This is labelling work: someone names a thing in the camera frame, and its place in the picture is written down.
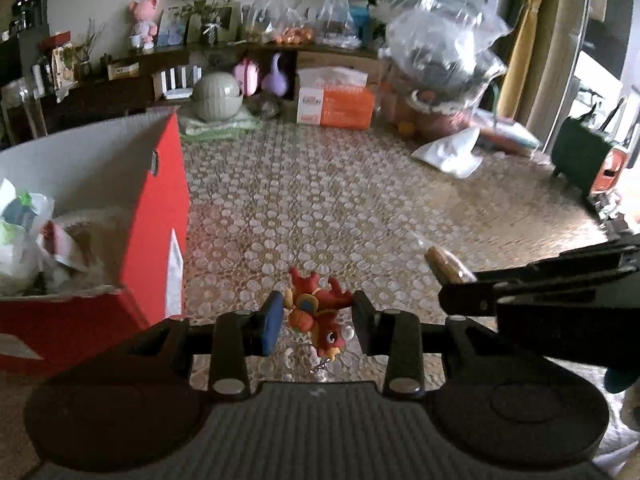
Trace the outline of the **small orange toy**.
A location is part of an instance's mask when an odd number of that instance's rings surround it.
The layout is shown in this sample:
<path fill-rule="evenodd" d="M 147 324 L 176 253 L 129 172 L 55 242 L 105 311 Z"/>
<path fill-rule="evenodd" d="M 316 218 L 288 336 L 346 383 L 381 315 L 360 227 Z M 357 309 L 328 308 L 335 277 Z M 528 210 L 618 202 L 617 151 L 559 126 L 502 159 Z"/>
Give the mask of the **small orange toy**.
<path fill-rule="evenodd" d="M 465 284 L 477 281 L 475 274 L 445 248 L 431 246 L 427 249 L 424 259 L 441 285 Z"/>

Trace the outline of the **red dragon keychain figure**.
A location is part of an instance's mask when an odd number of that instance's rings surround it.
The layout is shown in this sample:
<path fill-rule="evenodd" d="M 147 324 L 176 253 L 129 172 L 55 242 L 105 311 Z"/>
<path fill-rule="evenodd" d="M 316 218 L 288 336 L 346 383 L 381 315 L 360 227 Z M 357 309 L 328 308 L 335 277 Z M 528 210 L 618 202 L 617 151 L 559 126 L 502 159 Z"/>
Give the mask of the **red dragon keychain figure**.
<path fill-rule="evenodd" d="M 328 288 L 320 286 L 320 275 L 311 272 L 303 276 L 296 268 L 288 270 L 291 287 L 284 293 L 288 310 L 288 327 L 309 337 L 319 359 L 316 370 L 332 363 L 355 337 L 355 329 L 338 318 L 341 310 L 354 303 L 352 293 L 342 289 L 334 276 L 328 278 Z"/>

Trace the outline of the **tan cat plush toy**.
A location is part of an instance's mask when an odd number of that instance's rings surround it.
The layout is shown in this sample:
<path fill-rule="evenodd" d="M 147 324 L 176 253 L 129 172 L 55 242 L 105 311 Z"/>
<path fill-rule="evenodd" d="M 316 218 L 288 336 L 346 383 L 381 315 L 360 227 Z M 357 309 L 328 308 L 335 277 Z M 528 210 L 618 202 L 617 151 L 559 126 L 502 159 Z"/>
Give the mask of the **tan cat plush toy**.
<path fill-rule="evenodd" d="M 47 292 L 75 295 L 78 292 L 119 284 L 119 269 L 129 234 L 129 214 L 122 207 L 78 210 L 54 219 L 84 257 L 85 270 L 79 271 L 58 263 Z"/>

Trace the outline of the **green retro radio organizer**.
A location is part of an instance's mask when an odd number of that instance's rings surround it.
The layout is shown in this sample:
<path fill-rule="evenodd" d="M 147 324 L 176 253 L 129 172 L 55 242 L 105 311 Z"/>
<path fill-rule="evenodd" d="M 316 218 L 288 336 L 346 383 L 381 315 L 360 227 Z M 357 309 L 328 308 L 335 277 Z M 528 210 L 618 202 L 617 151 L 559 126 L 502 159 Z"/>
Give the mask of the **green retro radio organizer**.
<path fill-rule="evenodd" d="M 555 138 L 551 162 L 556 176 L 587 197 L 612 191 L 627 165 L 628 153 L 608 140 L 601 130 L 566 118 Z"/>

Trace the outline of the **stack of coloured folders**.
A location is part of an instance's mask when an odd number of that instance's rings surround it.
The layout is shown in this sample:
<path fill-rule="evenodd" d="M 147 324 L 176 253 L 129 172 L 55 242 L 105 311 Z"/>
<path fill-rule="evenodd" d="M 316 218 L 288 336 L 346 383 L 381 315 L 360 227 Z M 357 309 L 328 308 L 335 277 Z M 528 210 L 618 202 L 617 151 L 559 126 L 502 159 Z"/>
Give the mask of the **stack of coloured folders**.
<path fill-rule="evenodd" d="M 541 142 L 519 122 L 496 116 L 478 108 L 472 117 L 472 125 L 480 129 L 484 141 L 498 151 L 530 157 L 541 148 Z"/>

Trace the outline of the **brown fruit bowl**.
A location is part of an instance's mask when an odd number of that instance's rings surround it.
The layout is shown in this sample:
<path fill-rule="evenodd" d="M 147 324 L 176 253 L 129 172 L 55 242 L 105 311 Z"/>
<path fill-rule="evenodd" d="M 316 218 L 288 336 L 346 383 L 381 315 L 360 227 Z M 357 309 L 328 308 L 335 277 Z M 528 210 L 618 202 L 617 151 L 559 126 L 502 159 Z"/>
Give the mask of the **brown fruit bowl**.
<path fill-rule="evenodd" d="M 457 103 L 427 105 L 419 110 L 411 105 L 410 96 L 401 96 L 388 84 L 380 87 L 380 110 L 383 117 L 401 136 L 427 142 L 452 136 L 471 125 L 474 107 L 460 107 Z"/>

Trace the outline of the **red cardboard box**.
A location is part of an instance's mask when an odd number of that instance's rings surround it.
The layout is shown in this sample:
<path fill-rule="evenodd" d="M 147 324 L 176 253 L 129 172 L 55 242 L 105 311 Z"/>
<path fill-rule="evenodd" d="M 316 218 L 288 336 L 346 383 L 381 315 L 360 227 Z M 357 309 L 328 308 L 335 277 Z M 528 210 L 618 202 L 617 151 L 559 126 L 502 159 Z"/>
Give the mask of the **red cardboard box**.
<path fill-rule="evenodd" d="M 154 112 L 97 122 L 5 150 L 1 182 L 55 201 L 51 221 L 84 209 L 122 207 L 129 234 L 112 287 L 47 292 L 57 263 L 22 296 L 1 296 L 1 368 L 49 376 L 182 311 L 189 190 L 178 118 Z"/>

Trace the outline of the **orange tissue box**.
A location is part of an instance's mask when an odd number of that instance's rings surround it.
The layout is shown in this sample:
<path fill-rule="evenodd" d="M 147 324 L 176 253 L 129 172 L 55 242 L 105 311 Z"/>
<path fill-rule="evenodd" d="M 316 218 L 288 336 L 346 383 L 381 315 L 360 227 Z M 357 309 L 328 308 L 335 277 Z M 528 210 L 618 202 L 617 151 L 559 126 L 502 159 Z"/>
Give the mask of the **orange tissue box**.
<path fill-rule="evenodd" d="M 367 130 L 375 95 L 368 74 L 343 66 L 301 68 L 296 122 L 302 125 Z"/>

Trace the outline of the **white-green plastic bag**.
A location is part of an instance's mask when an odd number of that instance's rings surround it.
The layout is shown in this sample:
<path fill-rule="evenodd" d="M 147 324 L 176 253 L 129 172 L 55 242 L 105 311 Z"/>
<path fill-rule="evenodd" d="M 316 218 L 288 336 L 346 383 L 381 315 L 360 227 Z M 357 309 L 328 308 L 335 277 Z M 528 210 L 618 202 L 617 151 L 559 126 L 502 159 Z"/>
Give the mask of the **white-green plastic bag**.
<path fill-rule="evenodd" d="M 55 201 L 1 182 L 1 296 L 22 296 L 41 271 L 38 237 L 52 219 Z"/>

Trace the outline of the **white router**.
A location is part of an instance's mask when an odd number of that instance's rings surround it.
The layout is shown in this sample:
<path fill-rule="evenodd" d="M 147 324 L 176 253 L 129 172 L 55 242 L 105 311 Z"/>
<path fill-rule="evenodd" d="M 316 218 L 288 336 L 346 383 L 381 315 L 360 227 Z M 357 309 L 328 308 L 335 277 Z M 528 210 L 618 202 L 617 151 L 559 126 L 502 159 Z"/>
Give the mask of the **white router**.
<path fill-rule="evenodd" d="M 160 70 L 153 75 L 155 99 L 157 101 L 188 100 L 193 87 L 203 77 L 198 65 L 180 65 Z"/>

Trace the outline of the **purple gourd vase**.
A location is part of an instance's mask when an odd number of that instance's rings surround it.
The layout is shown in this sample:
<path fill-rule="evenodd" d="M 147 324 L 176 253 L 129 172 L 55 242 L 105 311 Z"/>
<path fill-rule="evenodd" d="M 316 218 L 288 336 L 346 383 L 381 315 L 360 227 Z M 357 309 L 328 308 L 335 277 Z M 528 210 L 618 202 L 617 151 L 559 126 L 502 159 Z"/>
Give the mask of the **purple gourd vase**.
<path fill-rule="evenodd" d="M 262 90 L 269 92 L 278 98 L 288 92 L 288 77 L 279 68 L 281 53 L 277 52 L 271 60 L 270 72 L 262 78 Z"/>

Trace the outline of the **pink round toy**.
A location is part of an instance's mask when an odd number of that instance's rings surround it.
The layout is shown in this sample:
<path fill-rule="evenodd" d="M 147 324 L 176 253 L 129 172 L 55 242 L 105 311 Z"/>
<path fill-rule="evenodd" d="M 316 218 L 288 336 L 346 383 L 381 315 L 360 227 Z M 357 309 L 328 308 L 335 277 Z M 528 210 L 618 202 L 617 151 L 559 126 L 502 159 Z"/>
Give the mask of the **pink round toy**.
<path fill-rule="evenodd" d="M 233 75 L 243 96 L 254 96 L 259 86 L 259 66 L 250 58 L 243 58 L 233 69 Z"/>

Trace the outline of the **clear plastic bag right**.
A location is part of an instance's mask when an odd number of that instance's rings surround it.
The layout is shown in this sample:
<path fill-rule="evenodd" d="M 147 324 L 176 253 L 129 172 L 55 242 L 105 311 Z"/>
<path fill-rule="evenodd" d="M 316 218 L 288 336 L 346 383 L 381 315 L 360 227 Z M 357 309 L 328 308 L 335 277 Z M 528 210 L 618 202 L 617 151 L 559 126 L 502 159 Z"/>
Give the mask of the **clear plastic bag right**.
<path fill-rule="evenodd" d="M 361 46 L 349 0 L 324 0 L 314 23 L 314 43 L 347 50 Z"/>

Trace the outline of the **clear bag with oranges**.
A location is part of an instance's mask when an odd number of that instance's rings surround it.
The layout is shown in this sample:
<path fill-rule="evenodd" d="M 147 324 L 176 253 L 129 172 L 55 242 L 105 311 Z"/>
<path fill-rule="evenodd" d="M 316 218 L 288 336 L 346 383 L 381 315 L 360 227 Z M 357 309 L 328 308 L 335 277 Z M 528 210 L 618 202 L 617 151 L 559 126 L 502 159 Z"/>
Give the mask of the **clear bag with oranges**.
<path fill-rule="evenodd" d="M 244 22 L 246 39 L 255 44 L 301 46 L 314 41 L 314 28 L 283 0 L 254 0 Z"/>

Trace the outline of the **pink pig plush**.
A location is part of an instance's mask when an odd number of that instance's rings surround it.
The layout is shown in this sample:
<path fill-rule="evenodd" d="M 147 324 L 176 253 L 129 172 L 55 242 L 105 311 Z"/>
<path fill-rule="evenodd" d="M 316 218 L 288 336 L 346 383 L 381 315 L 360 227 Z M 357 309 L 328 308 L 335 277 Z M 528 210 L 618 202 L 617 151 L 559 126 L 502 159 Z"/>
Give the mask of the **pink pig plush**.
<path fill-rule="evenodd" d="M 151 51 L 154 48 L 157 24 L 154 21 L 158 0 L 133 1 L 129 10 L 134 17 L 129 41 L 133 49 Z"/>

